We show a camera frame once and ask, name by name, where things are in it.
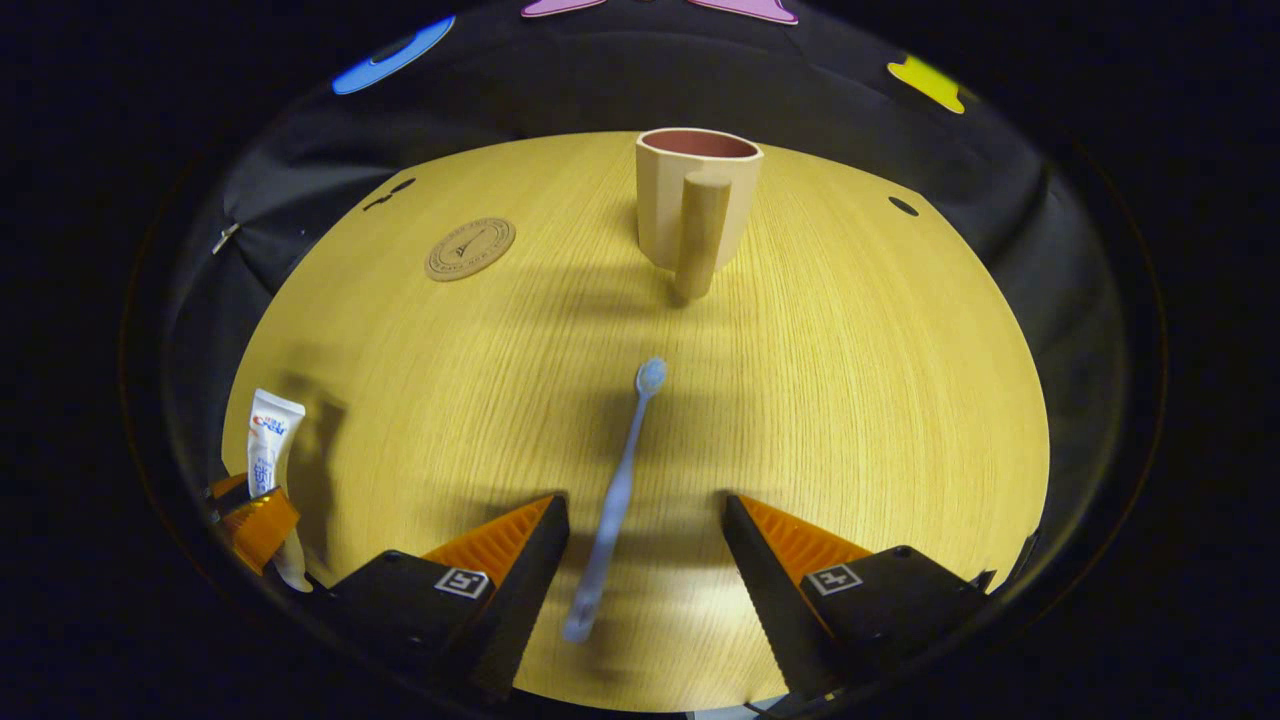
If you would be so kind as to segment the white toothpaste tube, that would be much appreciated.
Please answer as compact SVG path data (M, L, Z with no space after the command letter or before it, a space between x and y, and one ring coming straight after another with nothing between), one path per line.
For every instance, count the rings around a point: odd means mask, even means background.
M247 439L247 484L251 498L271 491L287 496L279 466L287 457L294 430L305 415L306 409L301 404L262 388L255 391ZM276 573L293 591L314 591L314 584L306 578L305 550L294 527L271 560Z

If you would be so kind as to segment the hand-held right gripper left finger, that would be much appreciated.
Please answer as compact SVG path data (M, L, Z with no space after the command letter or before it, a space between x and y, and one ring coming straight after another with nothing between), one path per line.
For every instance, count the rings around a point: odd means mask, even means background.
M502 701L570 538L548 495L424 553L384 551L315 596L348 648L419 688Z

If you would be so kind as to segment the light blue toothbrush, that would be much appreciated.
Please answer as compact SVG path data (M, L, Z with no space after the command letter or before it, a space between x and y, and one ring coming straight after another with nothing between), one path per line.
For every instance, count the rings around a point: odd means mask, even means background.
M588 562L575 589L562 637L570 643L589 639L604 594L611 561L620 538L634 486L635 455L646 406L660 392L668 375L663 357L650 357L635 377L636 405L630 421L621 460L607 488L602 515Z

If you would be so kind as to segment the round brown coaster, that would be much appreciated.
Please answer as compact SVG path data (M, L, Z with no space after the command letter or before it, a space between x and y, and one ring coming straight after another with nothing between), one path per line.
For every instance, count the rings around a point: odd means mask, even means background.
M435 282L460 281L497 263L515 243L516 228L504 218L484 217L456 227L429 251L424 272Z

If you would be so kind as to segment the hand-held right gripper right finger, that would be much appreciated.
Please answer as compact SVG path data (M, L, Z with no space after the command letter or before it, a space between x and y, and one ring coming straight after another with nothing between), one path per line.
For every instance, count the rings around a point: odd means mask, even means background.
M744 495L722 532L787 689L806 700L865 685L923 656L989 602L909 544L872 552Z

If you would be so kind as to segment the beige cup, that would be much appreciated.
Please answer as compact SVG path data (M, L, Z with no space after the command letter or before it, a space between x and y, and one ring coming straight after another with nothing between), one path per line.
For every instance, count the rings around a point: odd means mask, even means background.
M764 164L756 143L714 129L650 129L635 143L637 245L673 272L682 302L703 299L745 236Z

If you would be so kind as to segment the wooden desktop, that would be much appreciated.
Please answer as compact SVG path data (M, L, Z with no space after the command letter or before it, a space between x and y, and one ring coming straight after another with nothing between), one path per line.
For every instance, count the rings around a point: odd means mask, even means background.
M721 532L726 493L870 551L1007 579L1050 468L1009 305L919 193L767 147L748 232L686 307L635 240L635 136L564 135L397 172L269 304L228 395L246 468L257 388L306 407L284 464L308 569L335 583L550 493L571 537L515 684L608 710L718 708L783 678ZM424 263L484 217L515 243L475 275ZM588 641L562 630L650 357L634 486Z

